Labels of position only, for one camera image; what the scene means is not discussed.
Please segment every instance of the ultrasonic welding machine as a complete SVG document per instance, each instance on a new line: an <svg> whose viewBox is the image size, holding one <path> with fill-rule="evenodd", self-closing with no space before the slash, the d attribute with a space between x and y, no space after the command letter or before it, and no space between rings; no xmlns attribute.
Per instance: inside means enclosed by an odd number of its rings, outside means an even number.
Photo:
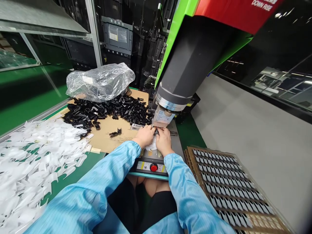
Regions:
<svg viewBox="0 0 312 234"><path fill-rule="evenodd" d="M207 74L250 42L281 3L282 0L180 1L155 83L153 125L167 127ZM131 173L168 180L163 157L157 150L144 151Z"/></svg>

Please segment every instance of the worker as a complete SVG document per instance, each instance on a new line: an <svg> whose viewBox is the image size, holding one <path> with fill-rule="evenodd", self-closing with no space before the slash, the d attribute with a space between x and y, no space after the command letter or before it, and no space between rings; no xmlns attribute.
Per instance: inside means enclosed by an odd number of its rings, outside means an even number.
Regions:
<svg viewBox="0 0 312 234"><path fill-rule="evenodd" d="M169 182L127 175L156 127L138 130L99 161L77 183L65 187L25 233L235 233L197 184L189 167L171 148L170 132L158 128L156 147L164 157ZM152 197L137 223L136 185Z"/></svg>

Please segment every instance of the white plastic part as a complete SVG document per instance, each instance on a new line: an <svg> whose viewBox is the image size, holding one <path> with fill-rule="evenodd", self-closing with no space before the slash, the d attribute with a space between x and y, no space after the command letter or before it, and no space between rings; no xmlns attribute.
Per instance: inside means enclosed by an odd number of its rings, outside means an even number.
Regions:
<svg viewBox="0 0 312 234"><path fill-rule="evenodd" d="M22 234L43 213L46 204L40 207L40 201L52 192L51 183L73 173L87 158L84 153L91 150L88 141L93 134L80 140L86 130L58 117L26 122L0 143L1 233Z"/></svg>
<svg viewBox="0 0 312 234"><path fill-rule="evenodd" d="M69 168L68 170L66 170L63 174L66 174L66 176L64 177L64 179L65 178L67 178L71 173L73 173L74 171L76 170L76 168L75 167L71 167L71 168Z"/></svg>

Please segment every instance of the metal frame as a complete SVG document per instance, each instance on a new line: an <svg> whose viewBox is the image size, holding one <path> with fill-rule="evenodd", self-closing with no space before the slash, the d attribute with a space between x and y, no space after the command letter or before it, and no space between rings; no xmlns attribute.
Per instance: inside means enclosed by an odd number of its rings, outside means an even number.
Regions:
<svg viewBox="0 0 312 234"><path fill-rule="evenodd" d="M19 66L19 67L1 68L0 72L22 69L22 68L29 68L29 67L37 67L37 66L38 64L29 64L29 65L24 65L24 66Z"/></svg>
<svg viewBox="0 0 312 234"><path fill-rule="evenodd" d="M33 57L36 59L37 64L42 65L42 62L41 62L39 56L37 55L36 51L33 48L33 46L34 46L33 41L29 40L29 37L27 37L25 35L25 33L23 33L23 32L21 32L20 35L22 36L24 42L26 43L26 45L27 45L28 49L30 50L30 52L32 53Z"/></svg>
<svg viewBox="0 0 312 234"><path fill-rule="evenodd" d="M31 65L25 65L25 66L19 66L19 67L12 67L12 68L3 68L0 69L0 71L9 71L9 70L15 70L15 69L21 69L21 68L29 68L29 67L35 67L39 65L44 65L44 62L40 56L40 53L34 44L32 38L25 34L25 33L34 33L34 34L42 34L42 35L56 35L56 36L69 36L69 37L87 37L92 39L93 48L94 48L94 54L97 61L97 67L100 67L103 65L102 61L102 54L101 54L101 47L100 47L100 41L99 41L99 34L98 34L98 27L97 27L97 20L96 20L96 11L95 11L95 4L94 0L85 0L87 13L88 13L88 19L91 29L91 34L86 34L82 32L75 32L75 31L68 31L63 29L49 29L47 30L44 27L40 26L31 26L27 25L25 28L20 28L19 23L16 22L2 22L2 25L0 26L1 31L7 31L7 32L16 32L16 27L19 26L18 32L22 36L23 40L25 41L27 47L31 51L32 55L37 61L37 64L31 64Z"/></svg>
<svg viewBox="0 0 312 234"><path fill-rule="evenodd" d="M88 18L89 18L91 38L93 42L95 59L97 61L97 67L100 67L103 65L103 61L102 61L102 54L101 54L101 47L100 47L100 39L98 36L98 27L97 27L98 24L96 20L94 0L85 0L85 5L87 8L87 13L88 13Z"/></svg>

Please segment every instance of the white wall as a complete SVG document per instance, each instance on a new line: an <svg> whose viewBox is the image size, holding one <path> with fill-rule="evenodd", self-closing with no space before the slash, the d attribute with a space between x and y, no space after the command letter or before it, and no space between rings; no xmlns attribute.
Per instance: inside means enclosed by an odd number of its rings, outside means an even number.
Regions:
<svg viewBox="0 0 312 234"><path fill-rule="evenodd" d="M291 227L311 208L312 125L211 74L192 115L208 148L236 154Z"/></svg>

